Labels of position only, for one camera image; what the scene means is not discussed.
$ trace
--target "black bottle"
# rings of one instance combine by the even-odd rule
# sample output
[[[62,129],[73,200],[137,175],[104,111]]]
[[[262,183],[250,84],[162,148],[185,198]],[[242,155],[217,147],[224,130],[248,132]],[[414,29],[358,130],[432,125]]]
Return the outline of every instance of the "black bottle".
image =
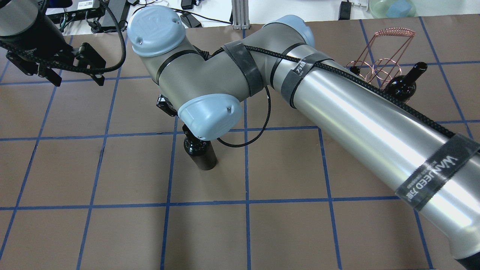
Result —
[[[187,125],[182,127],[186,138],[183,140],[183,148],[198,168],[204,171],[211,170],[217,163],[216,155],[210,141],[202,141],[192,134]]]
[[[426,70],[427,63],[416,63],[407,75],[400,75],[393,78],[393,80],[391,80],[385,87],[385,92],[402,102],[406,102],[417,90],[417,84],[415,81]]]

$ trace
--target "white surface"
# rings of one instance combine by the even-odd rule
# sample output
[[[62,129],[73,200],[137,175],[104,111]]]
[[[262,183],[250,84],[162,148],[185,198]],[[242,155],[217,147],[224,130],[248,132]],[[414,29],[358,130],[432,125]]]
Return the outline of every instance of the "white surface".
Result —
[[[168,1],[169,7],[181,9],[181,0]],[[338,8],[341,0],[249,0],[250,24],[265,24],[274,21],[282,16],[293,14],[301,17],[304,21],[336,21],[338,19]],[[480,0],[412,0],[417,8],[418,16],[437,16],[453,14],[475,14],[480,13]],[[130,8],[128,19],[134,10],[140,6]],[[222,21],[230,19],[232,11],[231,0],[204,0],[193,10],[205,17]],[[351,19],[372,19],[373,16],[361,8],[352,7]],[[225,24],[208,21],[197,17],[203,27],[223,26]],[[70,24],[64,35],[91,34],[90,27],[85,21],[77,21]]]

